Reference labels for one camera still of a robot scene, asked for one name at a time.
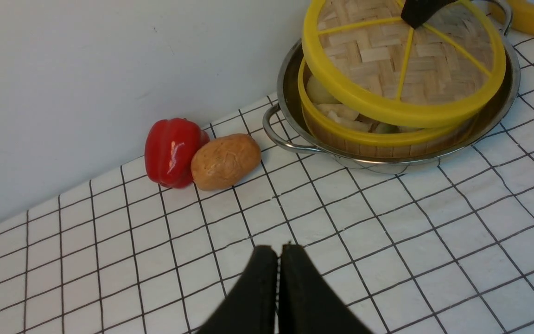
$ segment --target food in steamer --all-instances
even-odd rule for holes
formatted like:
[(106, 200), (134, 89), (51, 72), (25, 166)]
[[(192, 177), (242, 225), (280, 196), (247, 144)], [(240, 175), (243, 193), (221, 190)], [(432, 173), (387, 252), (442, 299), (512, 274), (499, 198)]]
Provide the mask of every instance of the food in steamer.
[(318, 111), (344, 128), (378, 134), (407, 133), (419, 130), (418, 128), (398, 127), (363, 116), (335, 99), (315, 76), (310, 76), (306, 82), (306, 94)]

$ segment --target bamboo steamer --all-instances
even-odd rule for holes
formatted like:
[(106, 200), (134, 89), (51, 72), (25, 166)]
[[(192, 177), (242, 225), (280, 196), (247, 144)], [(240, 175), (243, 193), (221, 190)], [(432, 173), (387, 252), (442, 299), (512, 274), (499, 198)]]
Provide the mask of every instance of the bamboo steamer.
[[(305, 17), (299, 71), (303, 114), (315, 137), (367, 156), (413, 156), (462, 139), (506, 72), (501, 37), (468, 0), (422, 27), (400, 18), (397, 0), (313, 0)], [(363, 116), (410, 133), (380, 135), (341, 126), (310, 101), (310, 76)]]

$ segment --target bamboo steamer lid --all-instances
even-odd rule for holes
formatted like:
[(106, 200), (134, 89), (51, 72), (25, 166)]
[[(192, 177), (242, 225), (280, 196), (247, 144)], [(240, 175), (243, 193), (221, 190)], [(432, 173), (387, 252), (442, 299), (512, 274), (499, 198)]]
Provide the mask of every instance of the bamboo steamer lid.
[(403, 0), (312, 0), (302, 46), (313, 75), (341, 103), (416, 128), (469, 119), (506, 72), (502, 38), (468, 0), (423, 26), (401, 19)]

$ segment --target woven bamboo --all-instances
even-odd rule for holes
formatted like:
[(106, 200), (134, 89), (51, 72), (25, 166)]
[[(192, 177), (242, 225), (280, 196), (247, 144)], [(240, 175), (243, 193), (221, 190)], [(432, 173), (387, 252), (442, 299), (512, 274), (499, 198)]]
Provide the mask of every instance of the woven bamboo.
[[(304, 70), (302, 70), (302, 68), (303, 67), (301, 67), (300, 73), (301, 77), (303, 78), (303, 85), (305, 88), (311, 73), (309, 68), (304, 67)], [(333, 148), (343, 150), (350, 154), (363, 156), (365, 158), (407, 158), (421, 156), (422, 154), (428, 154), (430, 152), (437, 152), (444, 148), (449, 148), (454, 144), (466, 139), (469, 131), (473, 125), (475, 125), (475, 122), (477, 122), (477, 116), (474, 116), (446, 135), (441, 135), (429, 141), (420, 142), (418, 144), (404, 146), (371, 146), (353, 142), (351, 140), (344, 139), (339, 135), (335, 135), (326, 128), (326, 123), (333, 122), (332, 120), (329, 120), (328, 118), (325, 120), (317, 120), (310, 112), (306, 110), (306, 106), (304, 104), (302, 105), (302, 109), (302, 114), (304, 116), (306, 125), (314, 137)]]
[(444, 7), (416, 30), (400, 13), (397, 0), (328, 0), (318, 19), (320, 44), (341, 73), (387, 99), (445, 104), (481, 89), (494, 51), (467, 8)]

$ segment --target red bell pepper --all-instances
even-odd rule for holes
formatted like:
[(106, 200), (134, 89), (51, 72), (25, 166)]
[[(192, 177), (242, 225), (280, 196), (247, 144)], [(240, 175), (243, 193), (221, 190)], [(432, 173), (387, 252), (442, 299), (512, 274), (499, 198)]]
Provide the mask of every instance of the red bell pepper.
[(191, 121), (172, 118), (156, 122), (146, 139), (148, 178), (166, 188), (185, 188), (193, 182), (193, 155), (209, 141), (207, 133)]

